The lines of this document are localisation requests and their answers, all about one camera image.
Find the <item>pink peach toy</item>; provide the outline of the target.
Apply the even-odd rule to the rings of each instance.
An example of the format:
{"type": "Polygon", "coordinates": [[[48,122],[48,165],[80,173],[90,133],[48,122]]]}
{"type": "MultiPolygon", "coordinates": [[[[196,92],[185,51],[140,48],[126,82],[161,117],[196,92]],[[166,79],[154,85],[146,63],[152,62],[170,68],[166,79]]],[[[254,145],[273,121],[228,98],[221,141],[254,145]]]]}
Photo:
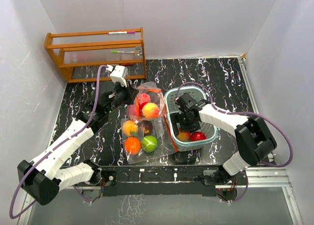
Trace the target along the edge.
{"type": "Polygon", "coordinates": [[[149,96],[149,94],[147,93],[141,93],[138,96],[138,103],[139,105],[142,105],[143,103],[149,103],[151,102],[151,98],[149,96]]]}

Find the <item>bright red apple toy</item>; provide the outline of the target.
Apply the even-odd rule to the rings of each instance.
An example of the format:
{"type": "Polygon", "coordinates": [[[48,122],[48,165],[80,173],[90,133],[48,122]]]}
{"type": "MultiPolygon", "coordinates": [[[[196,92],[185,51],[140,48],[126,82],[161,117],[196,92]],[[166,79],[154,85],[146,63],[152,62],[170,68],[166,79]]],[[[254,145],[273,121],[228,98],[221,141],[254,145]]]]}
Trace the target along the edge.
{"type": "Polygon", "coordinates": [[[127,114],[132,121],[137,120],[137,110],[135,105],[129,105],[127,108],[127,114]]]}

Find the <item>small orange peach toy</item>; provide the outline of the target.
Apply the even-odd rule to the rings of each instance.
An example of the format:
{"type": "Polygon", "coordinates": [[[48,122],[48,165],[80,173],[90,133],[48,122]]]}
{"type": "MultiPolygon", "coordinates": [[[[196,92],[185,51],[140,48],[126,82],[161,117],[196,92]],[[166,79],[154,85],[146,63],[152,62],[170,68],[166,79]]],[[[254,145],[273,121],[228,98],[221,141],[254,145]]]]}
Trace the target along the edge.
{"type": "Polygon", "coordinates": [[[190,138],[190,132],[179,132],[179,134],[176,136],[177,140],[179,141],[188,141],[190,138]]]}

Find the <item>yellow orange peach toy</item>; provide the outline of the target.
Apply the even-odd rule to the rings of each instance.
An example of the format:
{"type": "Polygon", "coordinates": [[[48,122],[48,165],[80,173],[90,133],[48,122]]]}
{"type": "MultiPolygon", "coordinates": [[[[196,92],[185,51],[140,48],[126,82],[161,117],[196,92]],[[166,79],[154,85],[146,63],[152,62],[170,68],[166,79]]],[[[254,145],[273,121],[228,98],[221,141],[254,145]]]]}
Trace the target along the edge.
{"type": "Polygon", "coordinates": [[[159,114],[159,107],[157,104],[149,102],[144,106],[142,113],[145,118],[154,118],[159,114]]]}

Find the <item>light blue plastic basket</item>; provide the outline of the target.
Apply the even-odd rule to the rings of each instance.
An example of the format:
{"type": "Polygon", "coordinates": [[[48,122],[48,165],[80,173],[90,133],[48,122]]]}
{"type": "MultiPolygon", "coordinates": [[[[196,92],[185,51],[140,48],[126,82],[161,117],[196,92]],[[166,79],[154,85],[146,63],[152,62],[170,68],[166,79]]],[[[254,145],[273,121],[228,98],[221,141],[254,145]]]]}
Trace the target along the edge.
{"type": "Polygon", "coordinates": [[[172,138],[174,142],[174,146],[178,151],[190,151],[195,150],[204,147],[205,145],[213,142],[216,139],[216,136],[218,134],[217,127],[209,124],[200,122],[201,129],[198,131],[203,132],[207,139],[203,141],[179,141],[177,140],[176,136],[179,134],[179,132],[183,132],[181,129],[179,132],[174,132],[171,121],[170,121],[170,114],[171,113],[180,113],[179,106],[176,104],[176,101],[179,97],[181,97],[183,94],[188,93],[194,98],[197,102],[199,102],[201,99],[207,99],[207,96],[203,90],[201,90],[199,87],[192,85],[192,86],[185,86],[181,88],[173,88],[166,92],[164,98],[165,98],[165,104],[167,108],[166,113],[166,121],[169,128],[169,135],[172,138]]]}

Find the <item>yellow lemon toy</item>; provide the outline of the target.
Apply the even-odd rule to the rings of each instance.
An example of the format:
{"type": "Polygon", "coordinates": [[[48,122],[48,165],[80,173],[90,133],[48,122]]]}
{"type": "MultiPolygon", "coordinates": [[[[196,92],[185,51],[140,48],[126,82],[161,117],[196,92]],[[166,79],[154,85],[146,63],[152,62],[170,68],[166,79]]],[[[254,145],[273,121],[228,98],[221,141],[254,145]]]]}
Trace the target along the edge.
{"type": "Polygon", "coordinates": [[[122,131],[125,135],[128,137],[131,136],[137,136],[138,133],[138,125],[131,120],[127,120],[123,125],[122,125],[122,131]]]}

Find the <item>green apple toy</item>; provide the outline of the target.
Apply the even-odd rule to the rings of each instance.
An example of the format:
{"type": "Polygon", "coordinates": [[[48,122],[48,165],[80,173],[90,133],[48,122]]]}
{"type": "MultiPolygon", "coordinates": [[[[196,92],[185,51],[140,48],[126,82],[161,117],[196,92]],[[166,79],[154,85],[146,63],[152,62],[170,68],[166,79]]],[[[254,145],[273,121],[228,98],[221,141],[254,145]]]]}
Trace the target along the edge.
{"type": "Polygon", "coordinates": [[[141,147],[145,152],[151,153],[155,151],[158,146],[158,141],[154,136],[147,135],[141,140],[141,147]]]}

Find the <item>clear zip bag orange zipper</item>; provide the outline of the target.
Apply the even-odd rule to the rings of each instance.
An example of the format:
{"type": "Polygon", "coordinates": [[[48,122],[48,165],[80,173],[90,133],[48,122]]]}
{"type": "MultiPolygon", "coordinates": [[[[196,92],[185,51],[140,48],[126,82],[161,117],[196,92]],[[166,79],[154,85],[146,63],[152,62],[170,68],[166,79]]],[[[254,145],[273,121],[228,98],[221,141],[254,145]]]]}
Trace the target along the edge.
{"type": "Polygon", "coordinates": [[[121,120],[123,150],[129,164],[138,164],[176,153],[162,117],[121,120]]]}

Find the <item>orange persimmon toy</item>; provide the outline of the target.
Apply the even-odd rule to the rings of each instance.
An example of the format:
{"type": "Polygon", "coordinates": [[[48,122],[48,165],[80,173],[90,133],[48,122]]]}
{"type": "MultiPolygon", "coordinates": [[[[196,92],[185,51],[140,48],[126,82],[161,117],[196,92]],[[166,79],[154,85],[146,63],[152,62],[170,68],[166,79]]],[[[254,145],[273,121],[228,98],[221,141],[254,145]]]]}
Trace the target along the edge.
{"type": "Polygon", "coordinates": [[[137,154],[141,150],[140,140],[136,137],[129,137],[125,140],[125,151],[127,154],[137,154]]]}

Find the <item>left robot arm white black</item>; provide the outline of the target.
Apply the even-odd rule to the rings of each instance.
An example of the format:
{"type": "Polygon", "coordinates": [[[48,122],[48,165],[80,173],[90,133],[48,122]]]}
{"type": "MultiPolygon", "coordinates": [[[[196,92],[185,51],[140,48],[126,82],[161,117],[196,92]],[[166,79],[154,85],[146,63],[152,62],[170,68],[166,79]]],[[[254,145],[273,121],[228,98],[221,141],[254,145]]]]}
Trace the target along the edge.
{"type": "Polygon", "coordinates": [[[98,166],[89,160],[68,169],[61,169],[66,160],[107,122],[109,115],[121,105],[134,103],[138,89],[130,84],[96,96],[97,103],[89,99],[64,133],[44,152],[30,162],[22,160],[18,166],[18,178],[22,189],[40,205],[50,203],[59,191],[80,182],[97,185],[101,180],[98,166]]]}

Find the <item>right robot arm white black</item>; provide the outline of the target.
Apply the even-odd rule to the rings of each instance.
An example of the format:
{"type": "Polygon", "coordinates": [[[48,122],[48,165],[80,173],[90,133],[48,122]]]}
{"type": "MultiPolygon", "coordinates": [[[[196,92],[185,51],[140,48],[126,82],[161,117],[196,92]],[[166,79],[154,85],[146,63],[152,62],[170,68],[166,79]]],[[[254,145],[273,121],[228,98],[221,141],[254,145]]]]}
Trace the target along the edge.
{"type": "Polygon", "coordinates": [[[188,93],[179,97],[176,104],[179,107],[178,112],[170,114],[175,134],[178,134],[180,129],[195,132],[201,128],[201,123],[208,123],[228,132],[236,139],[238,151],[214,173],[203,174],[200,178],[205,181],[230,184],[239,172],[261,163],[277,147],[273,135],[261,117],[228,112],[208,100],[196,101],[188,93]]]}

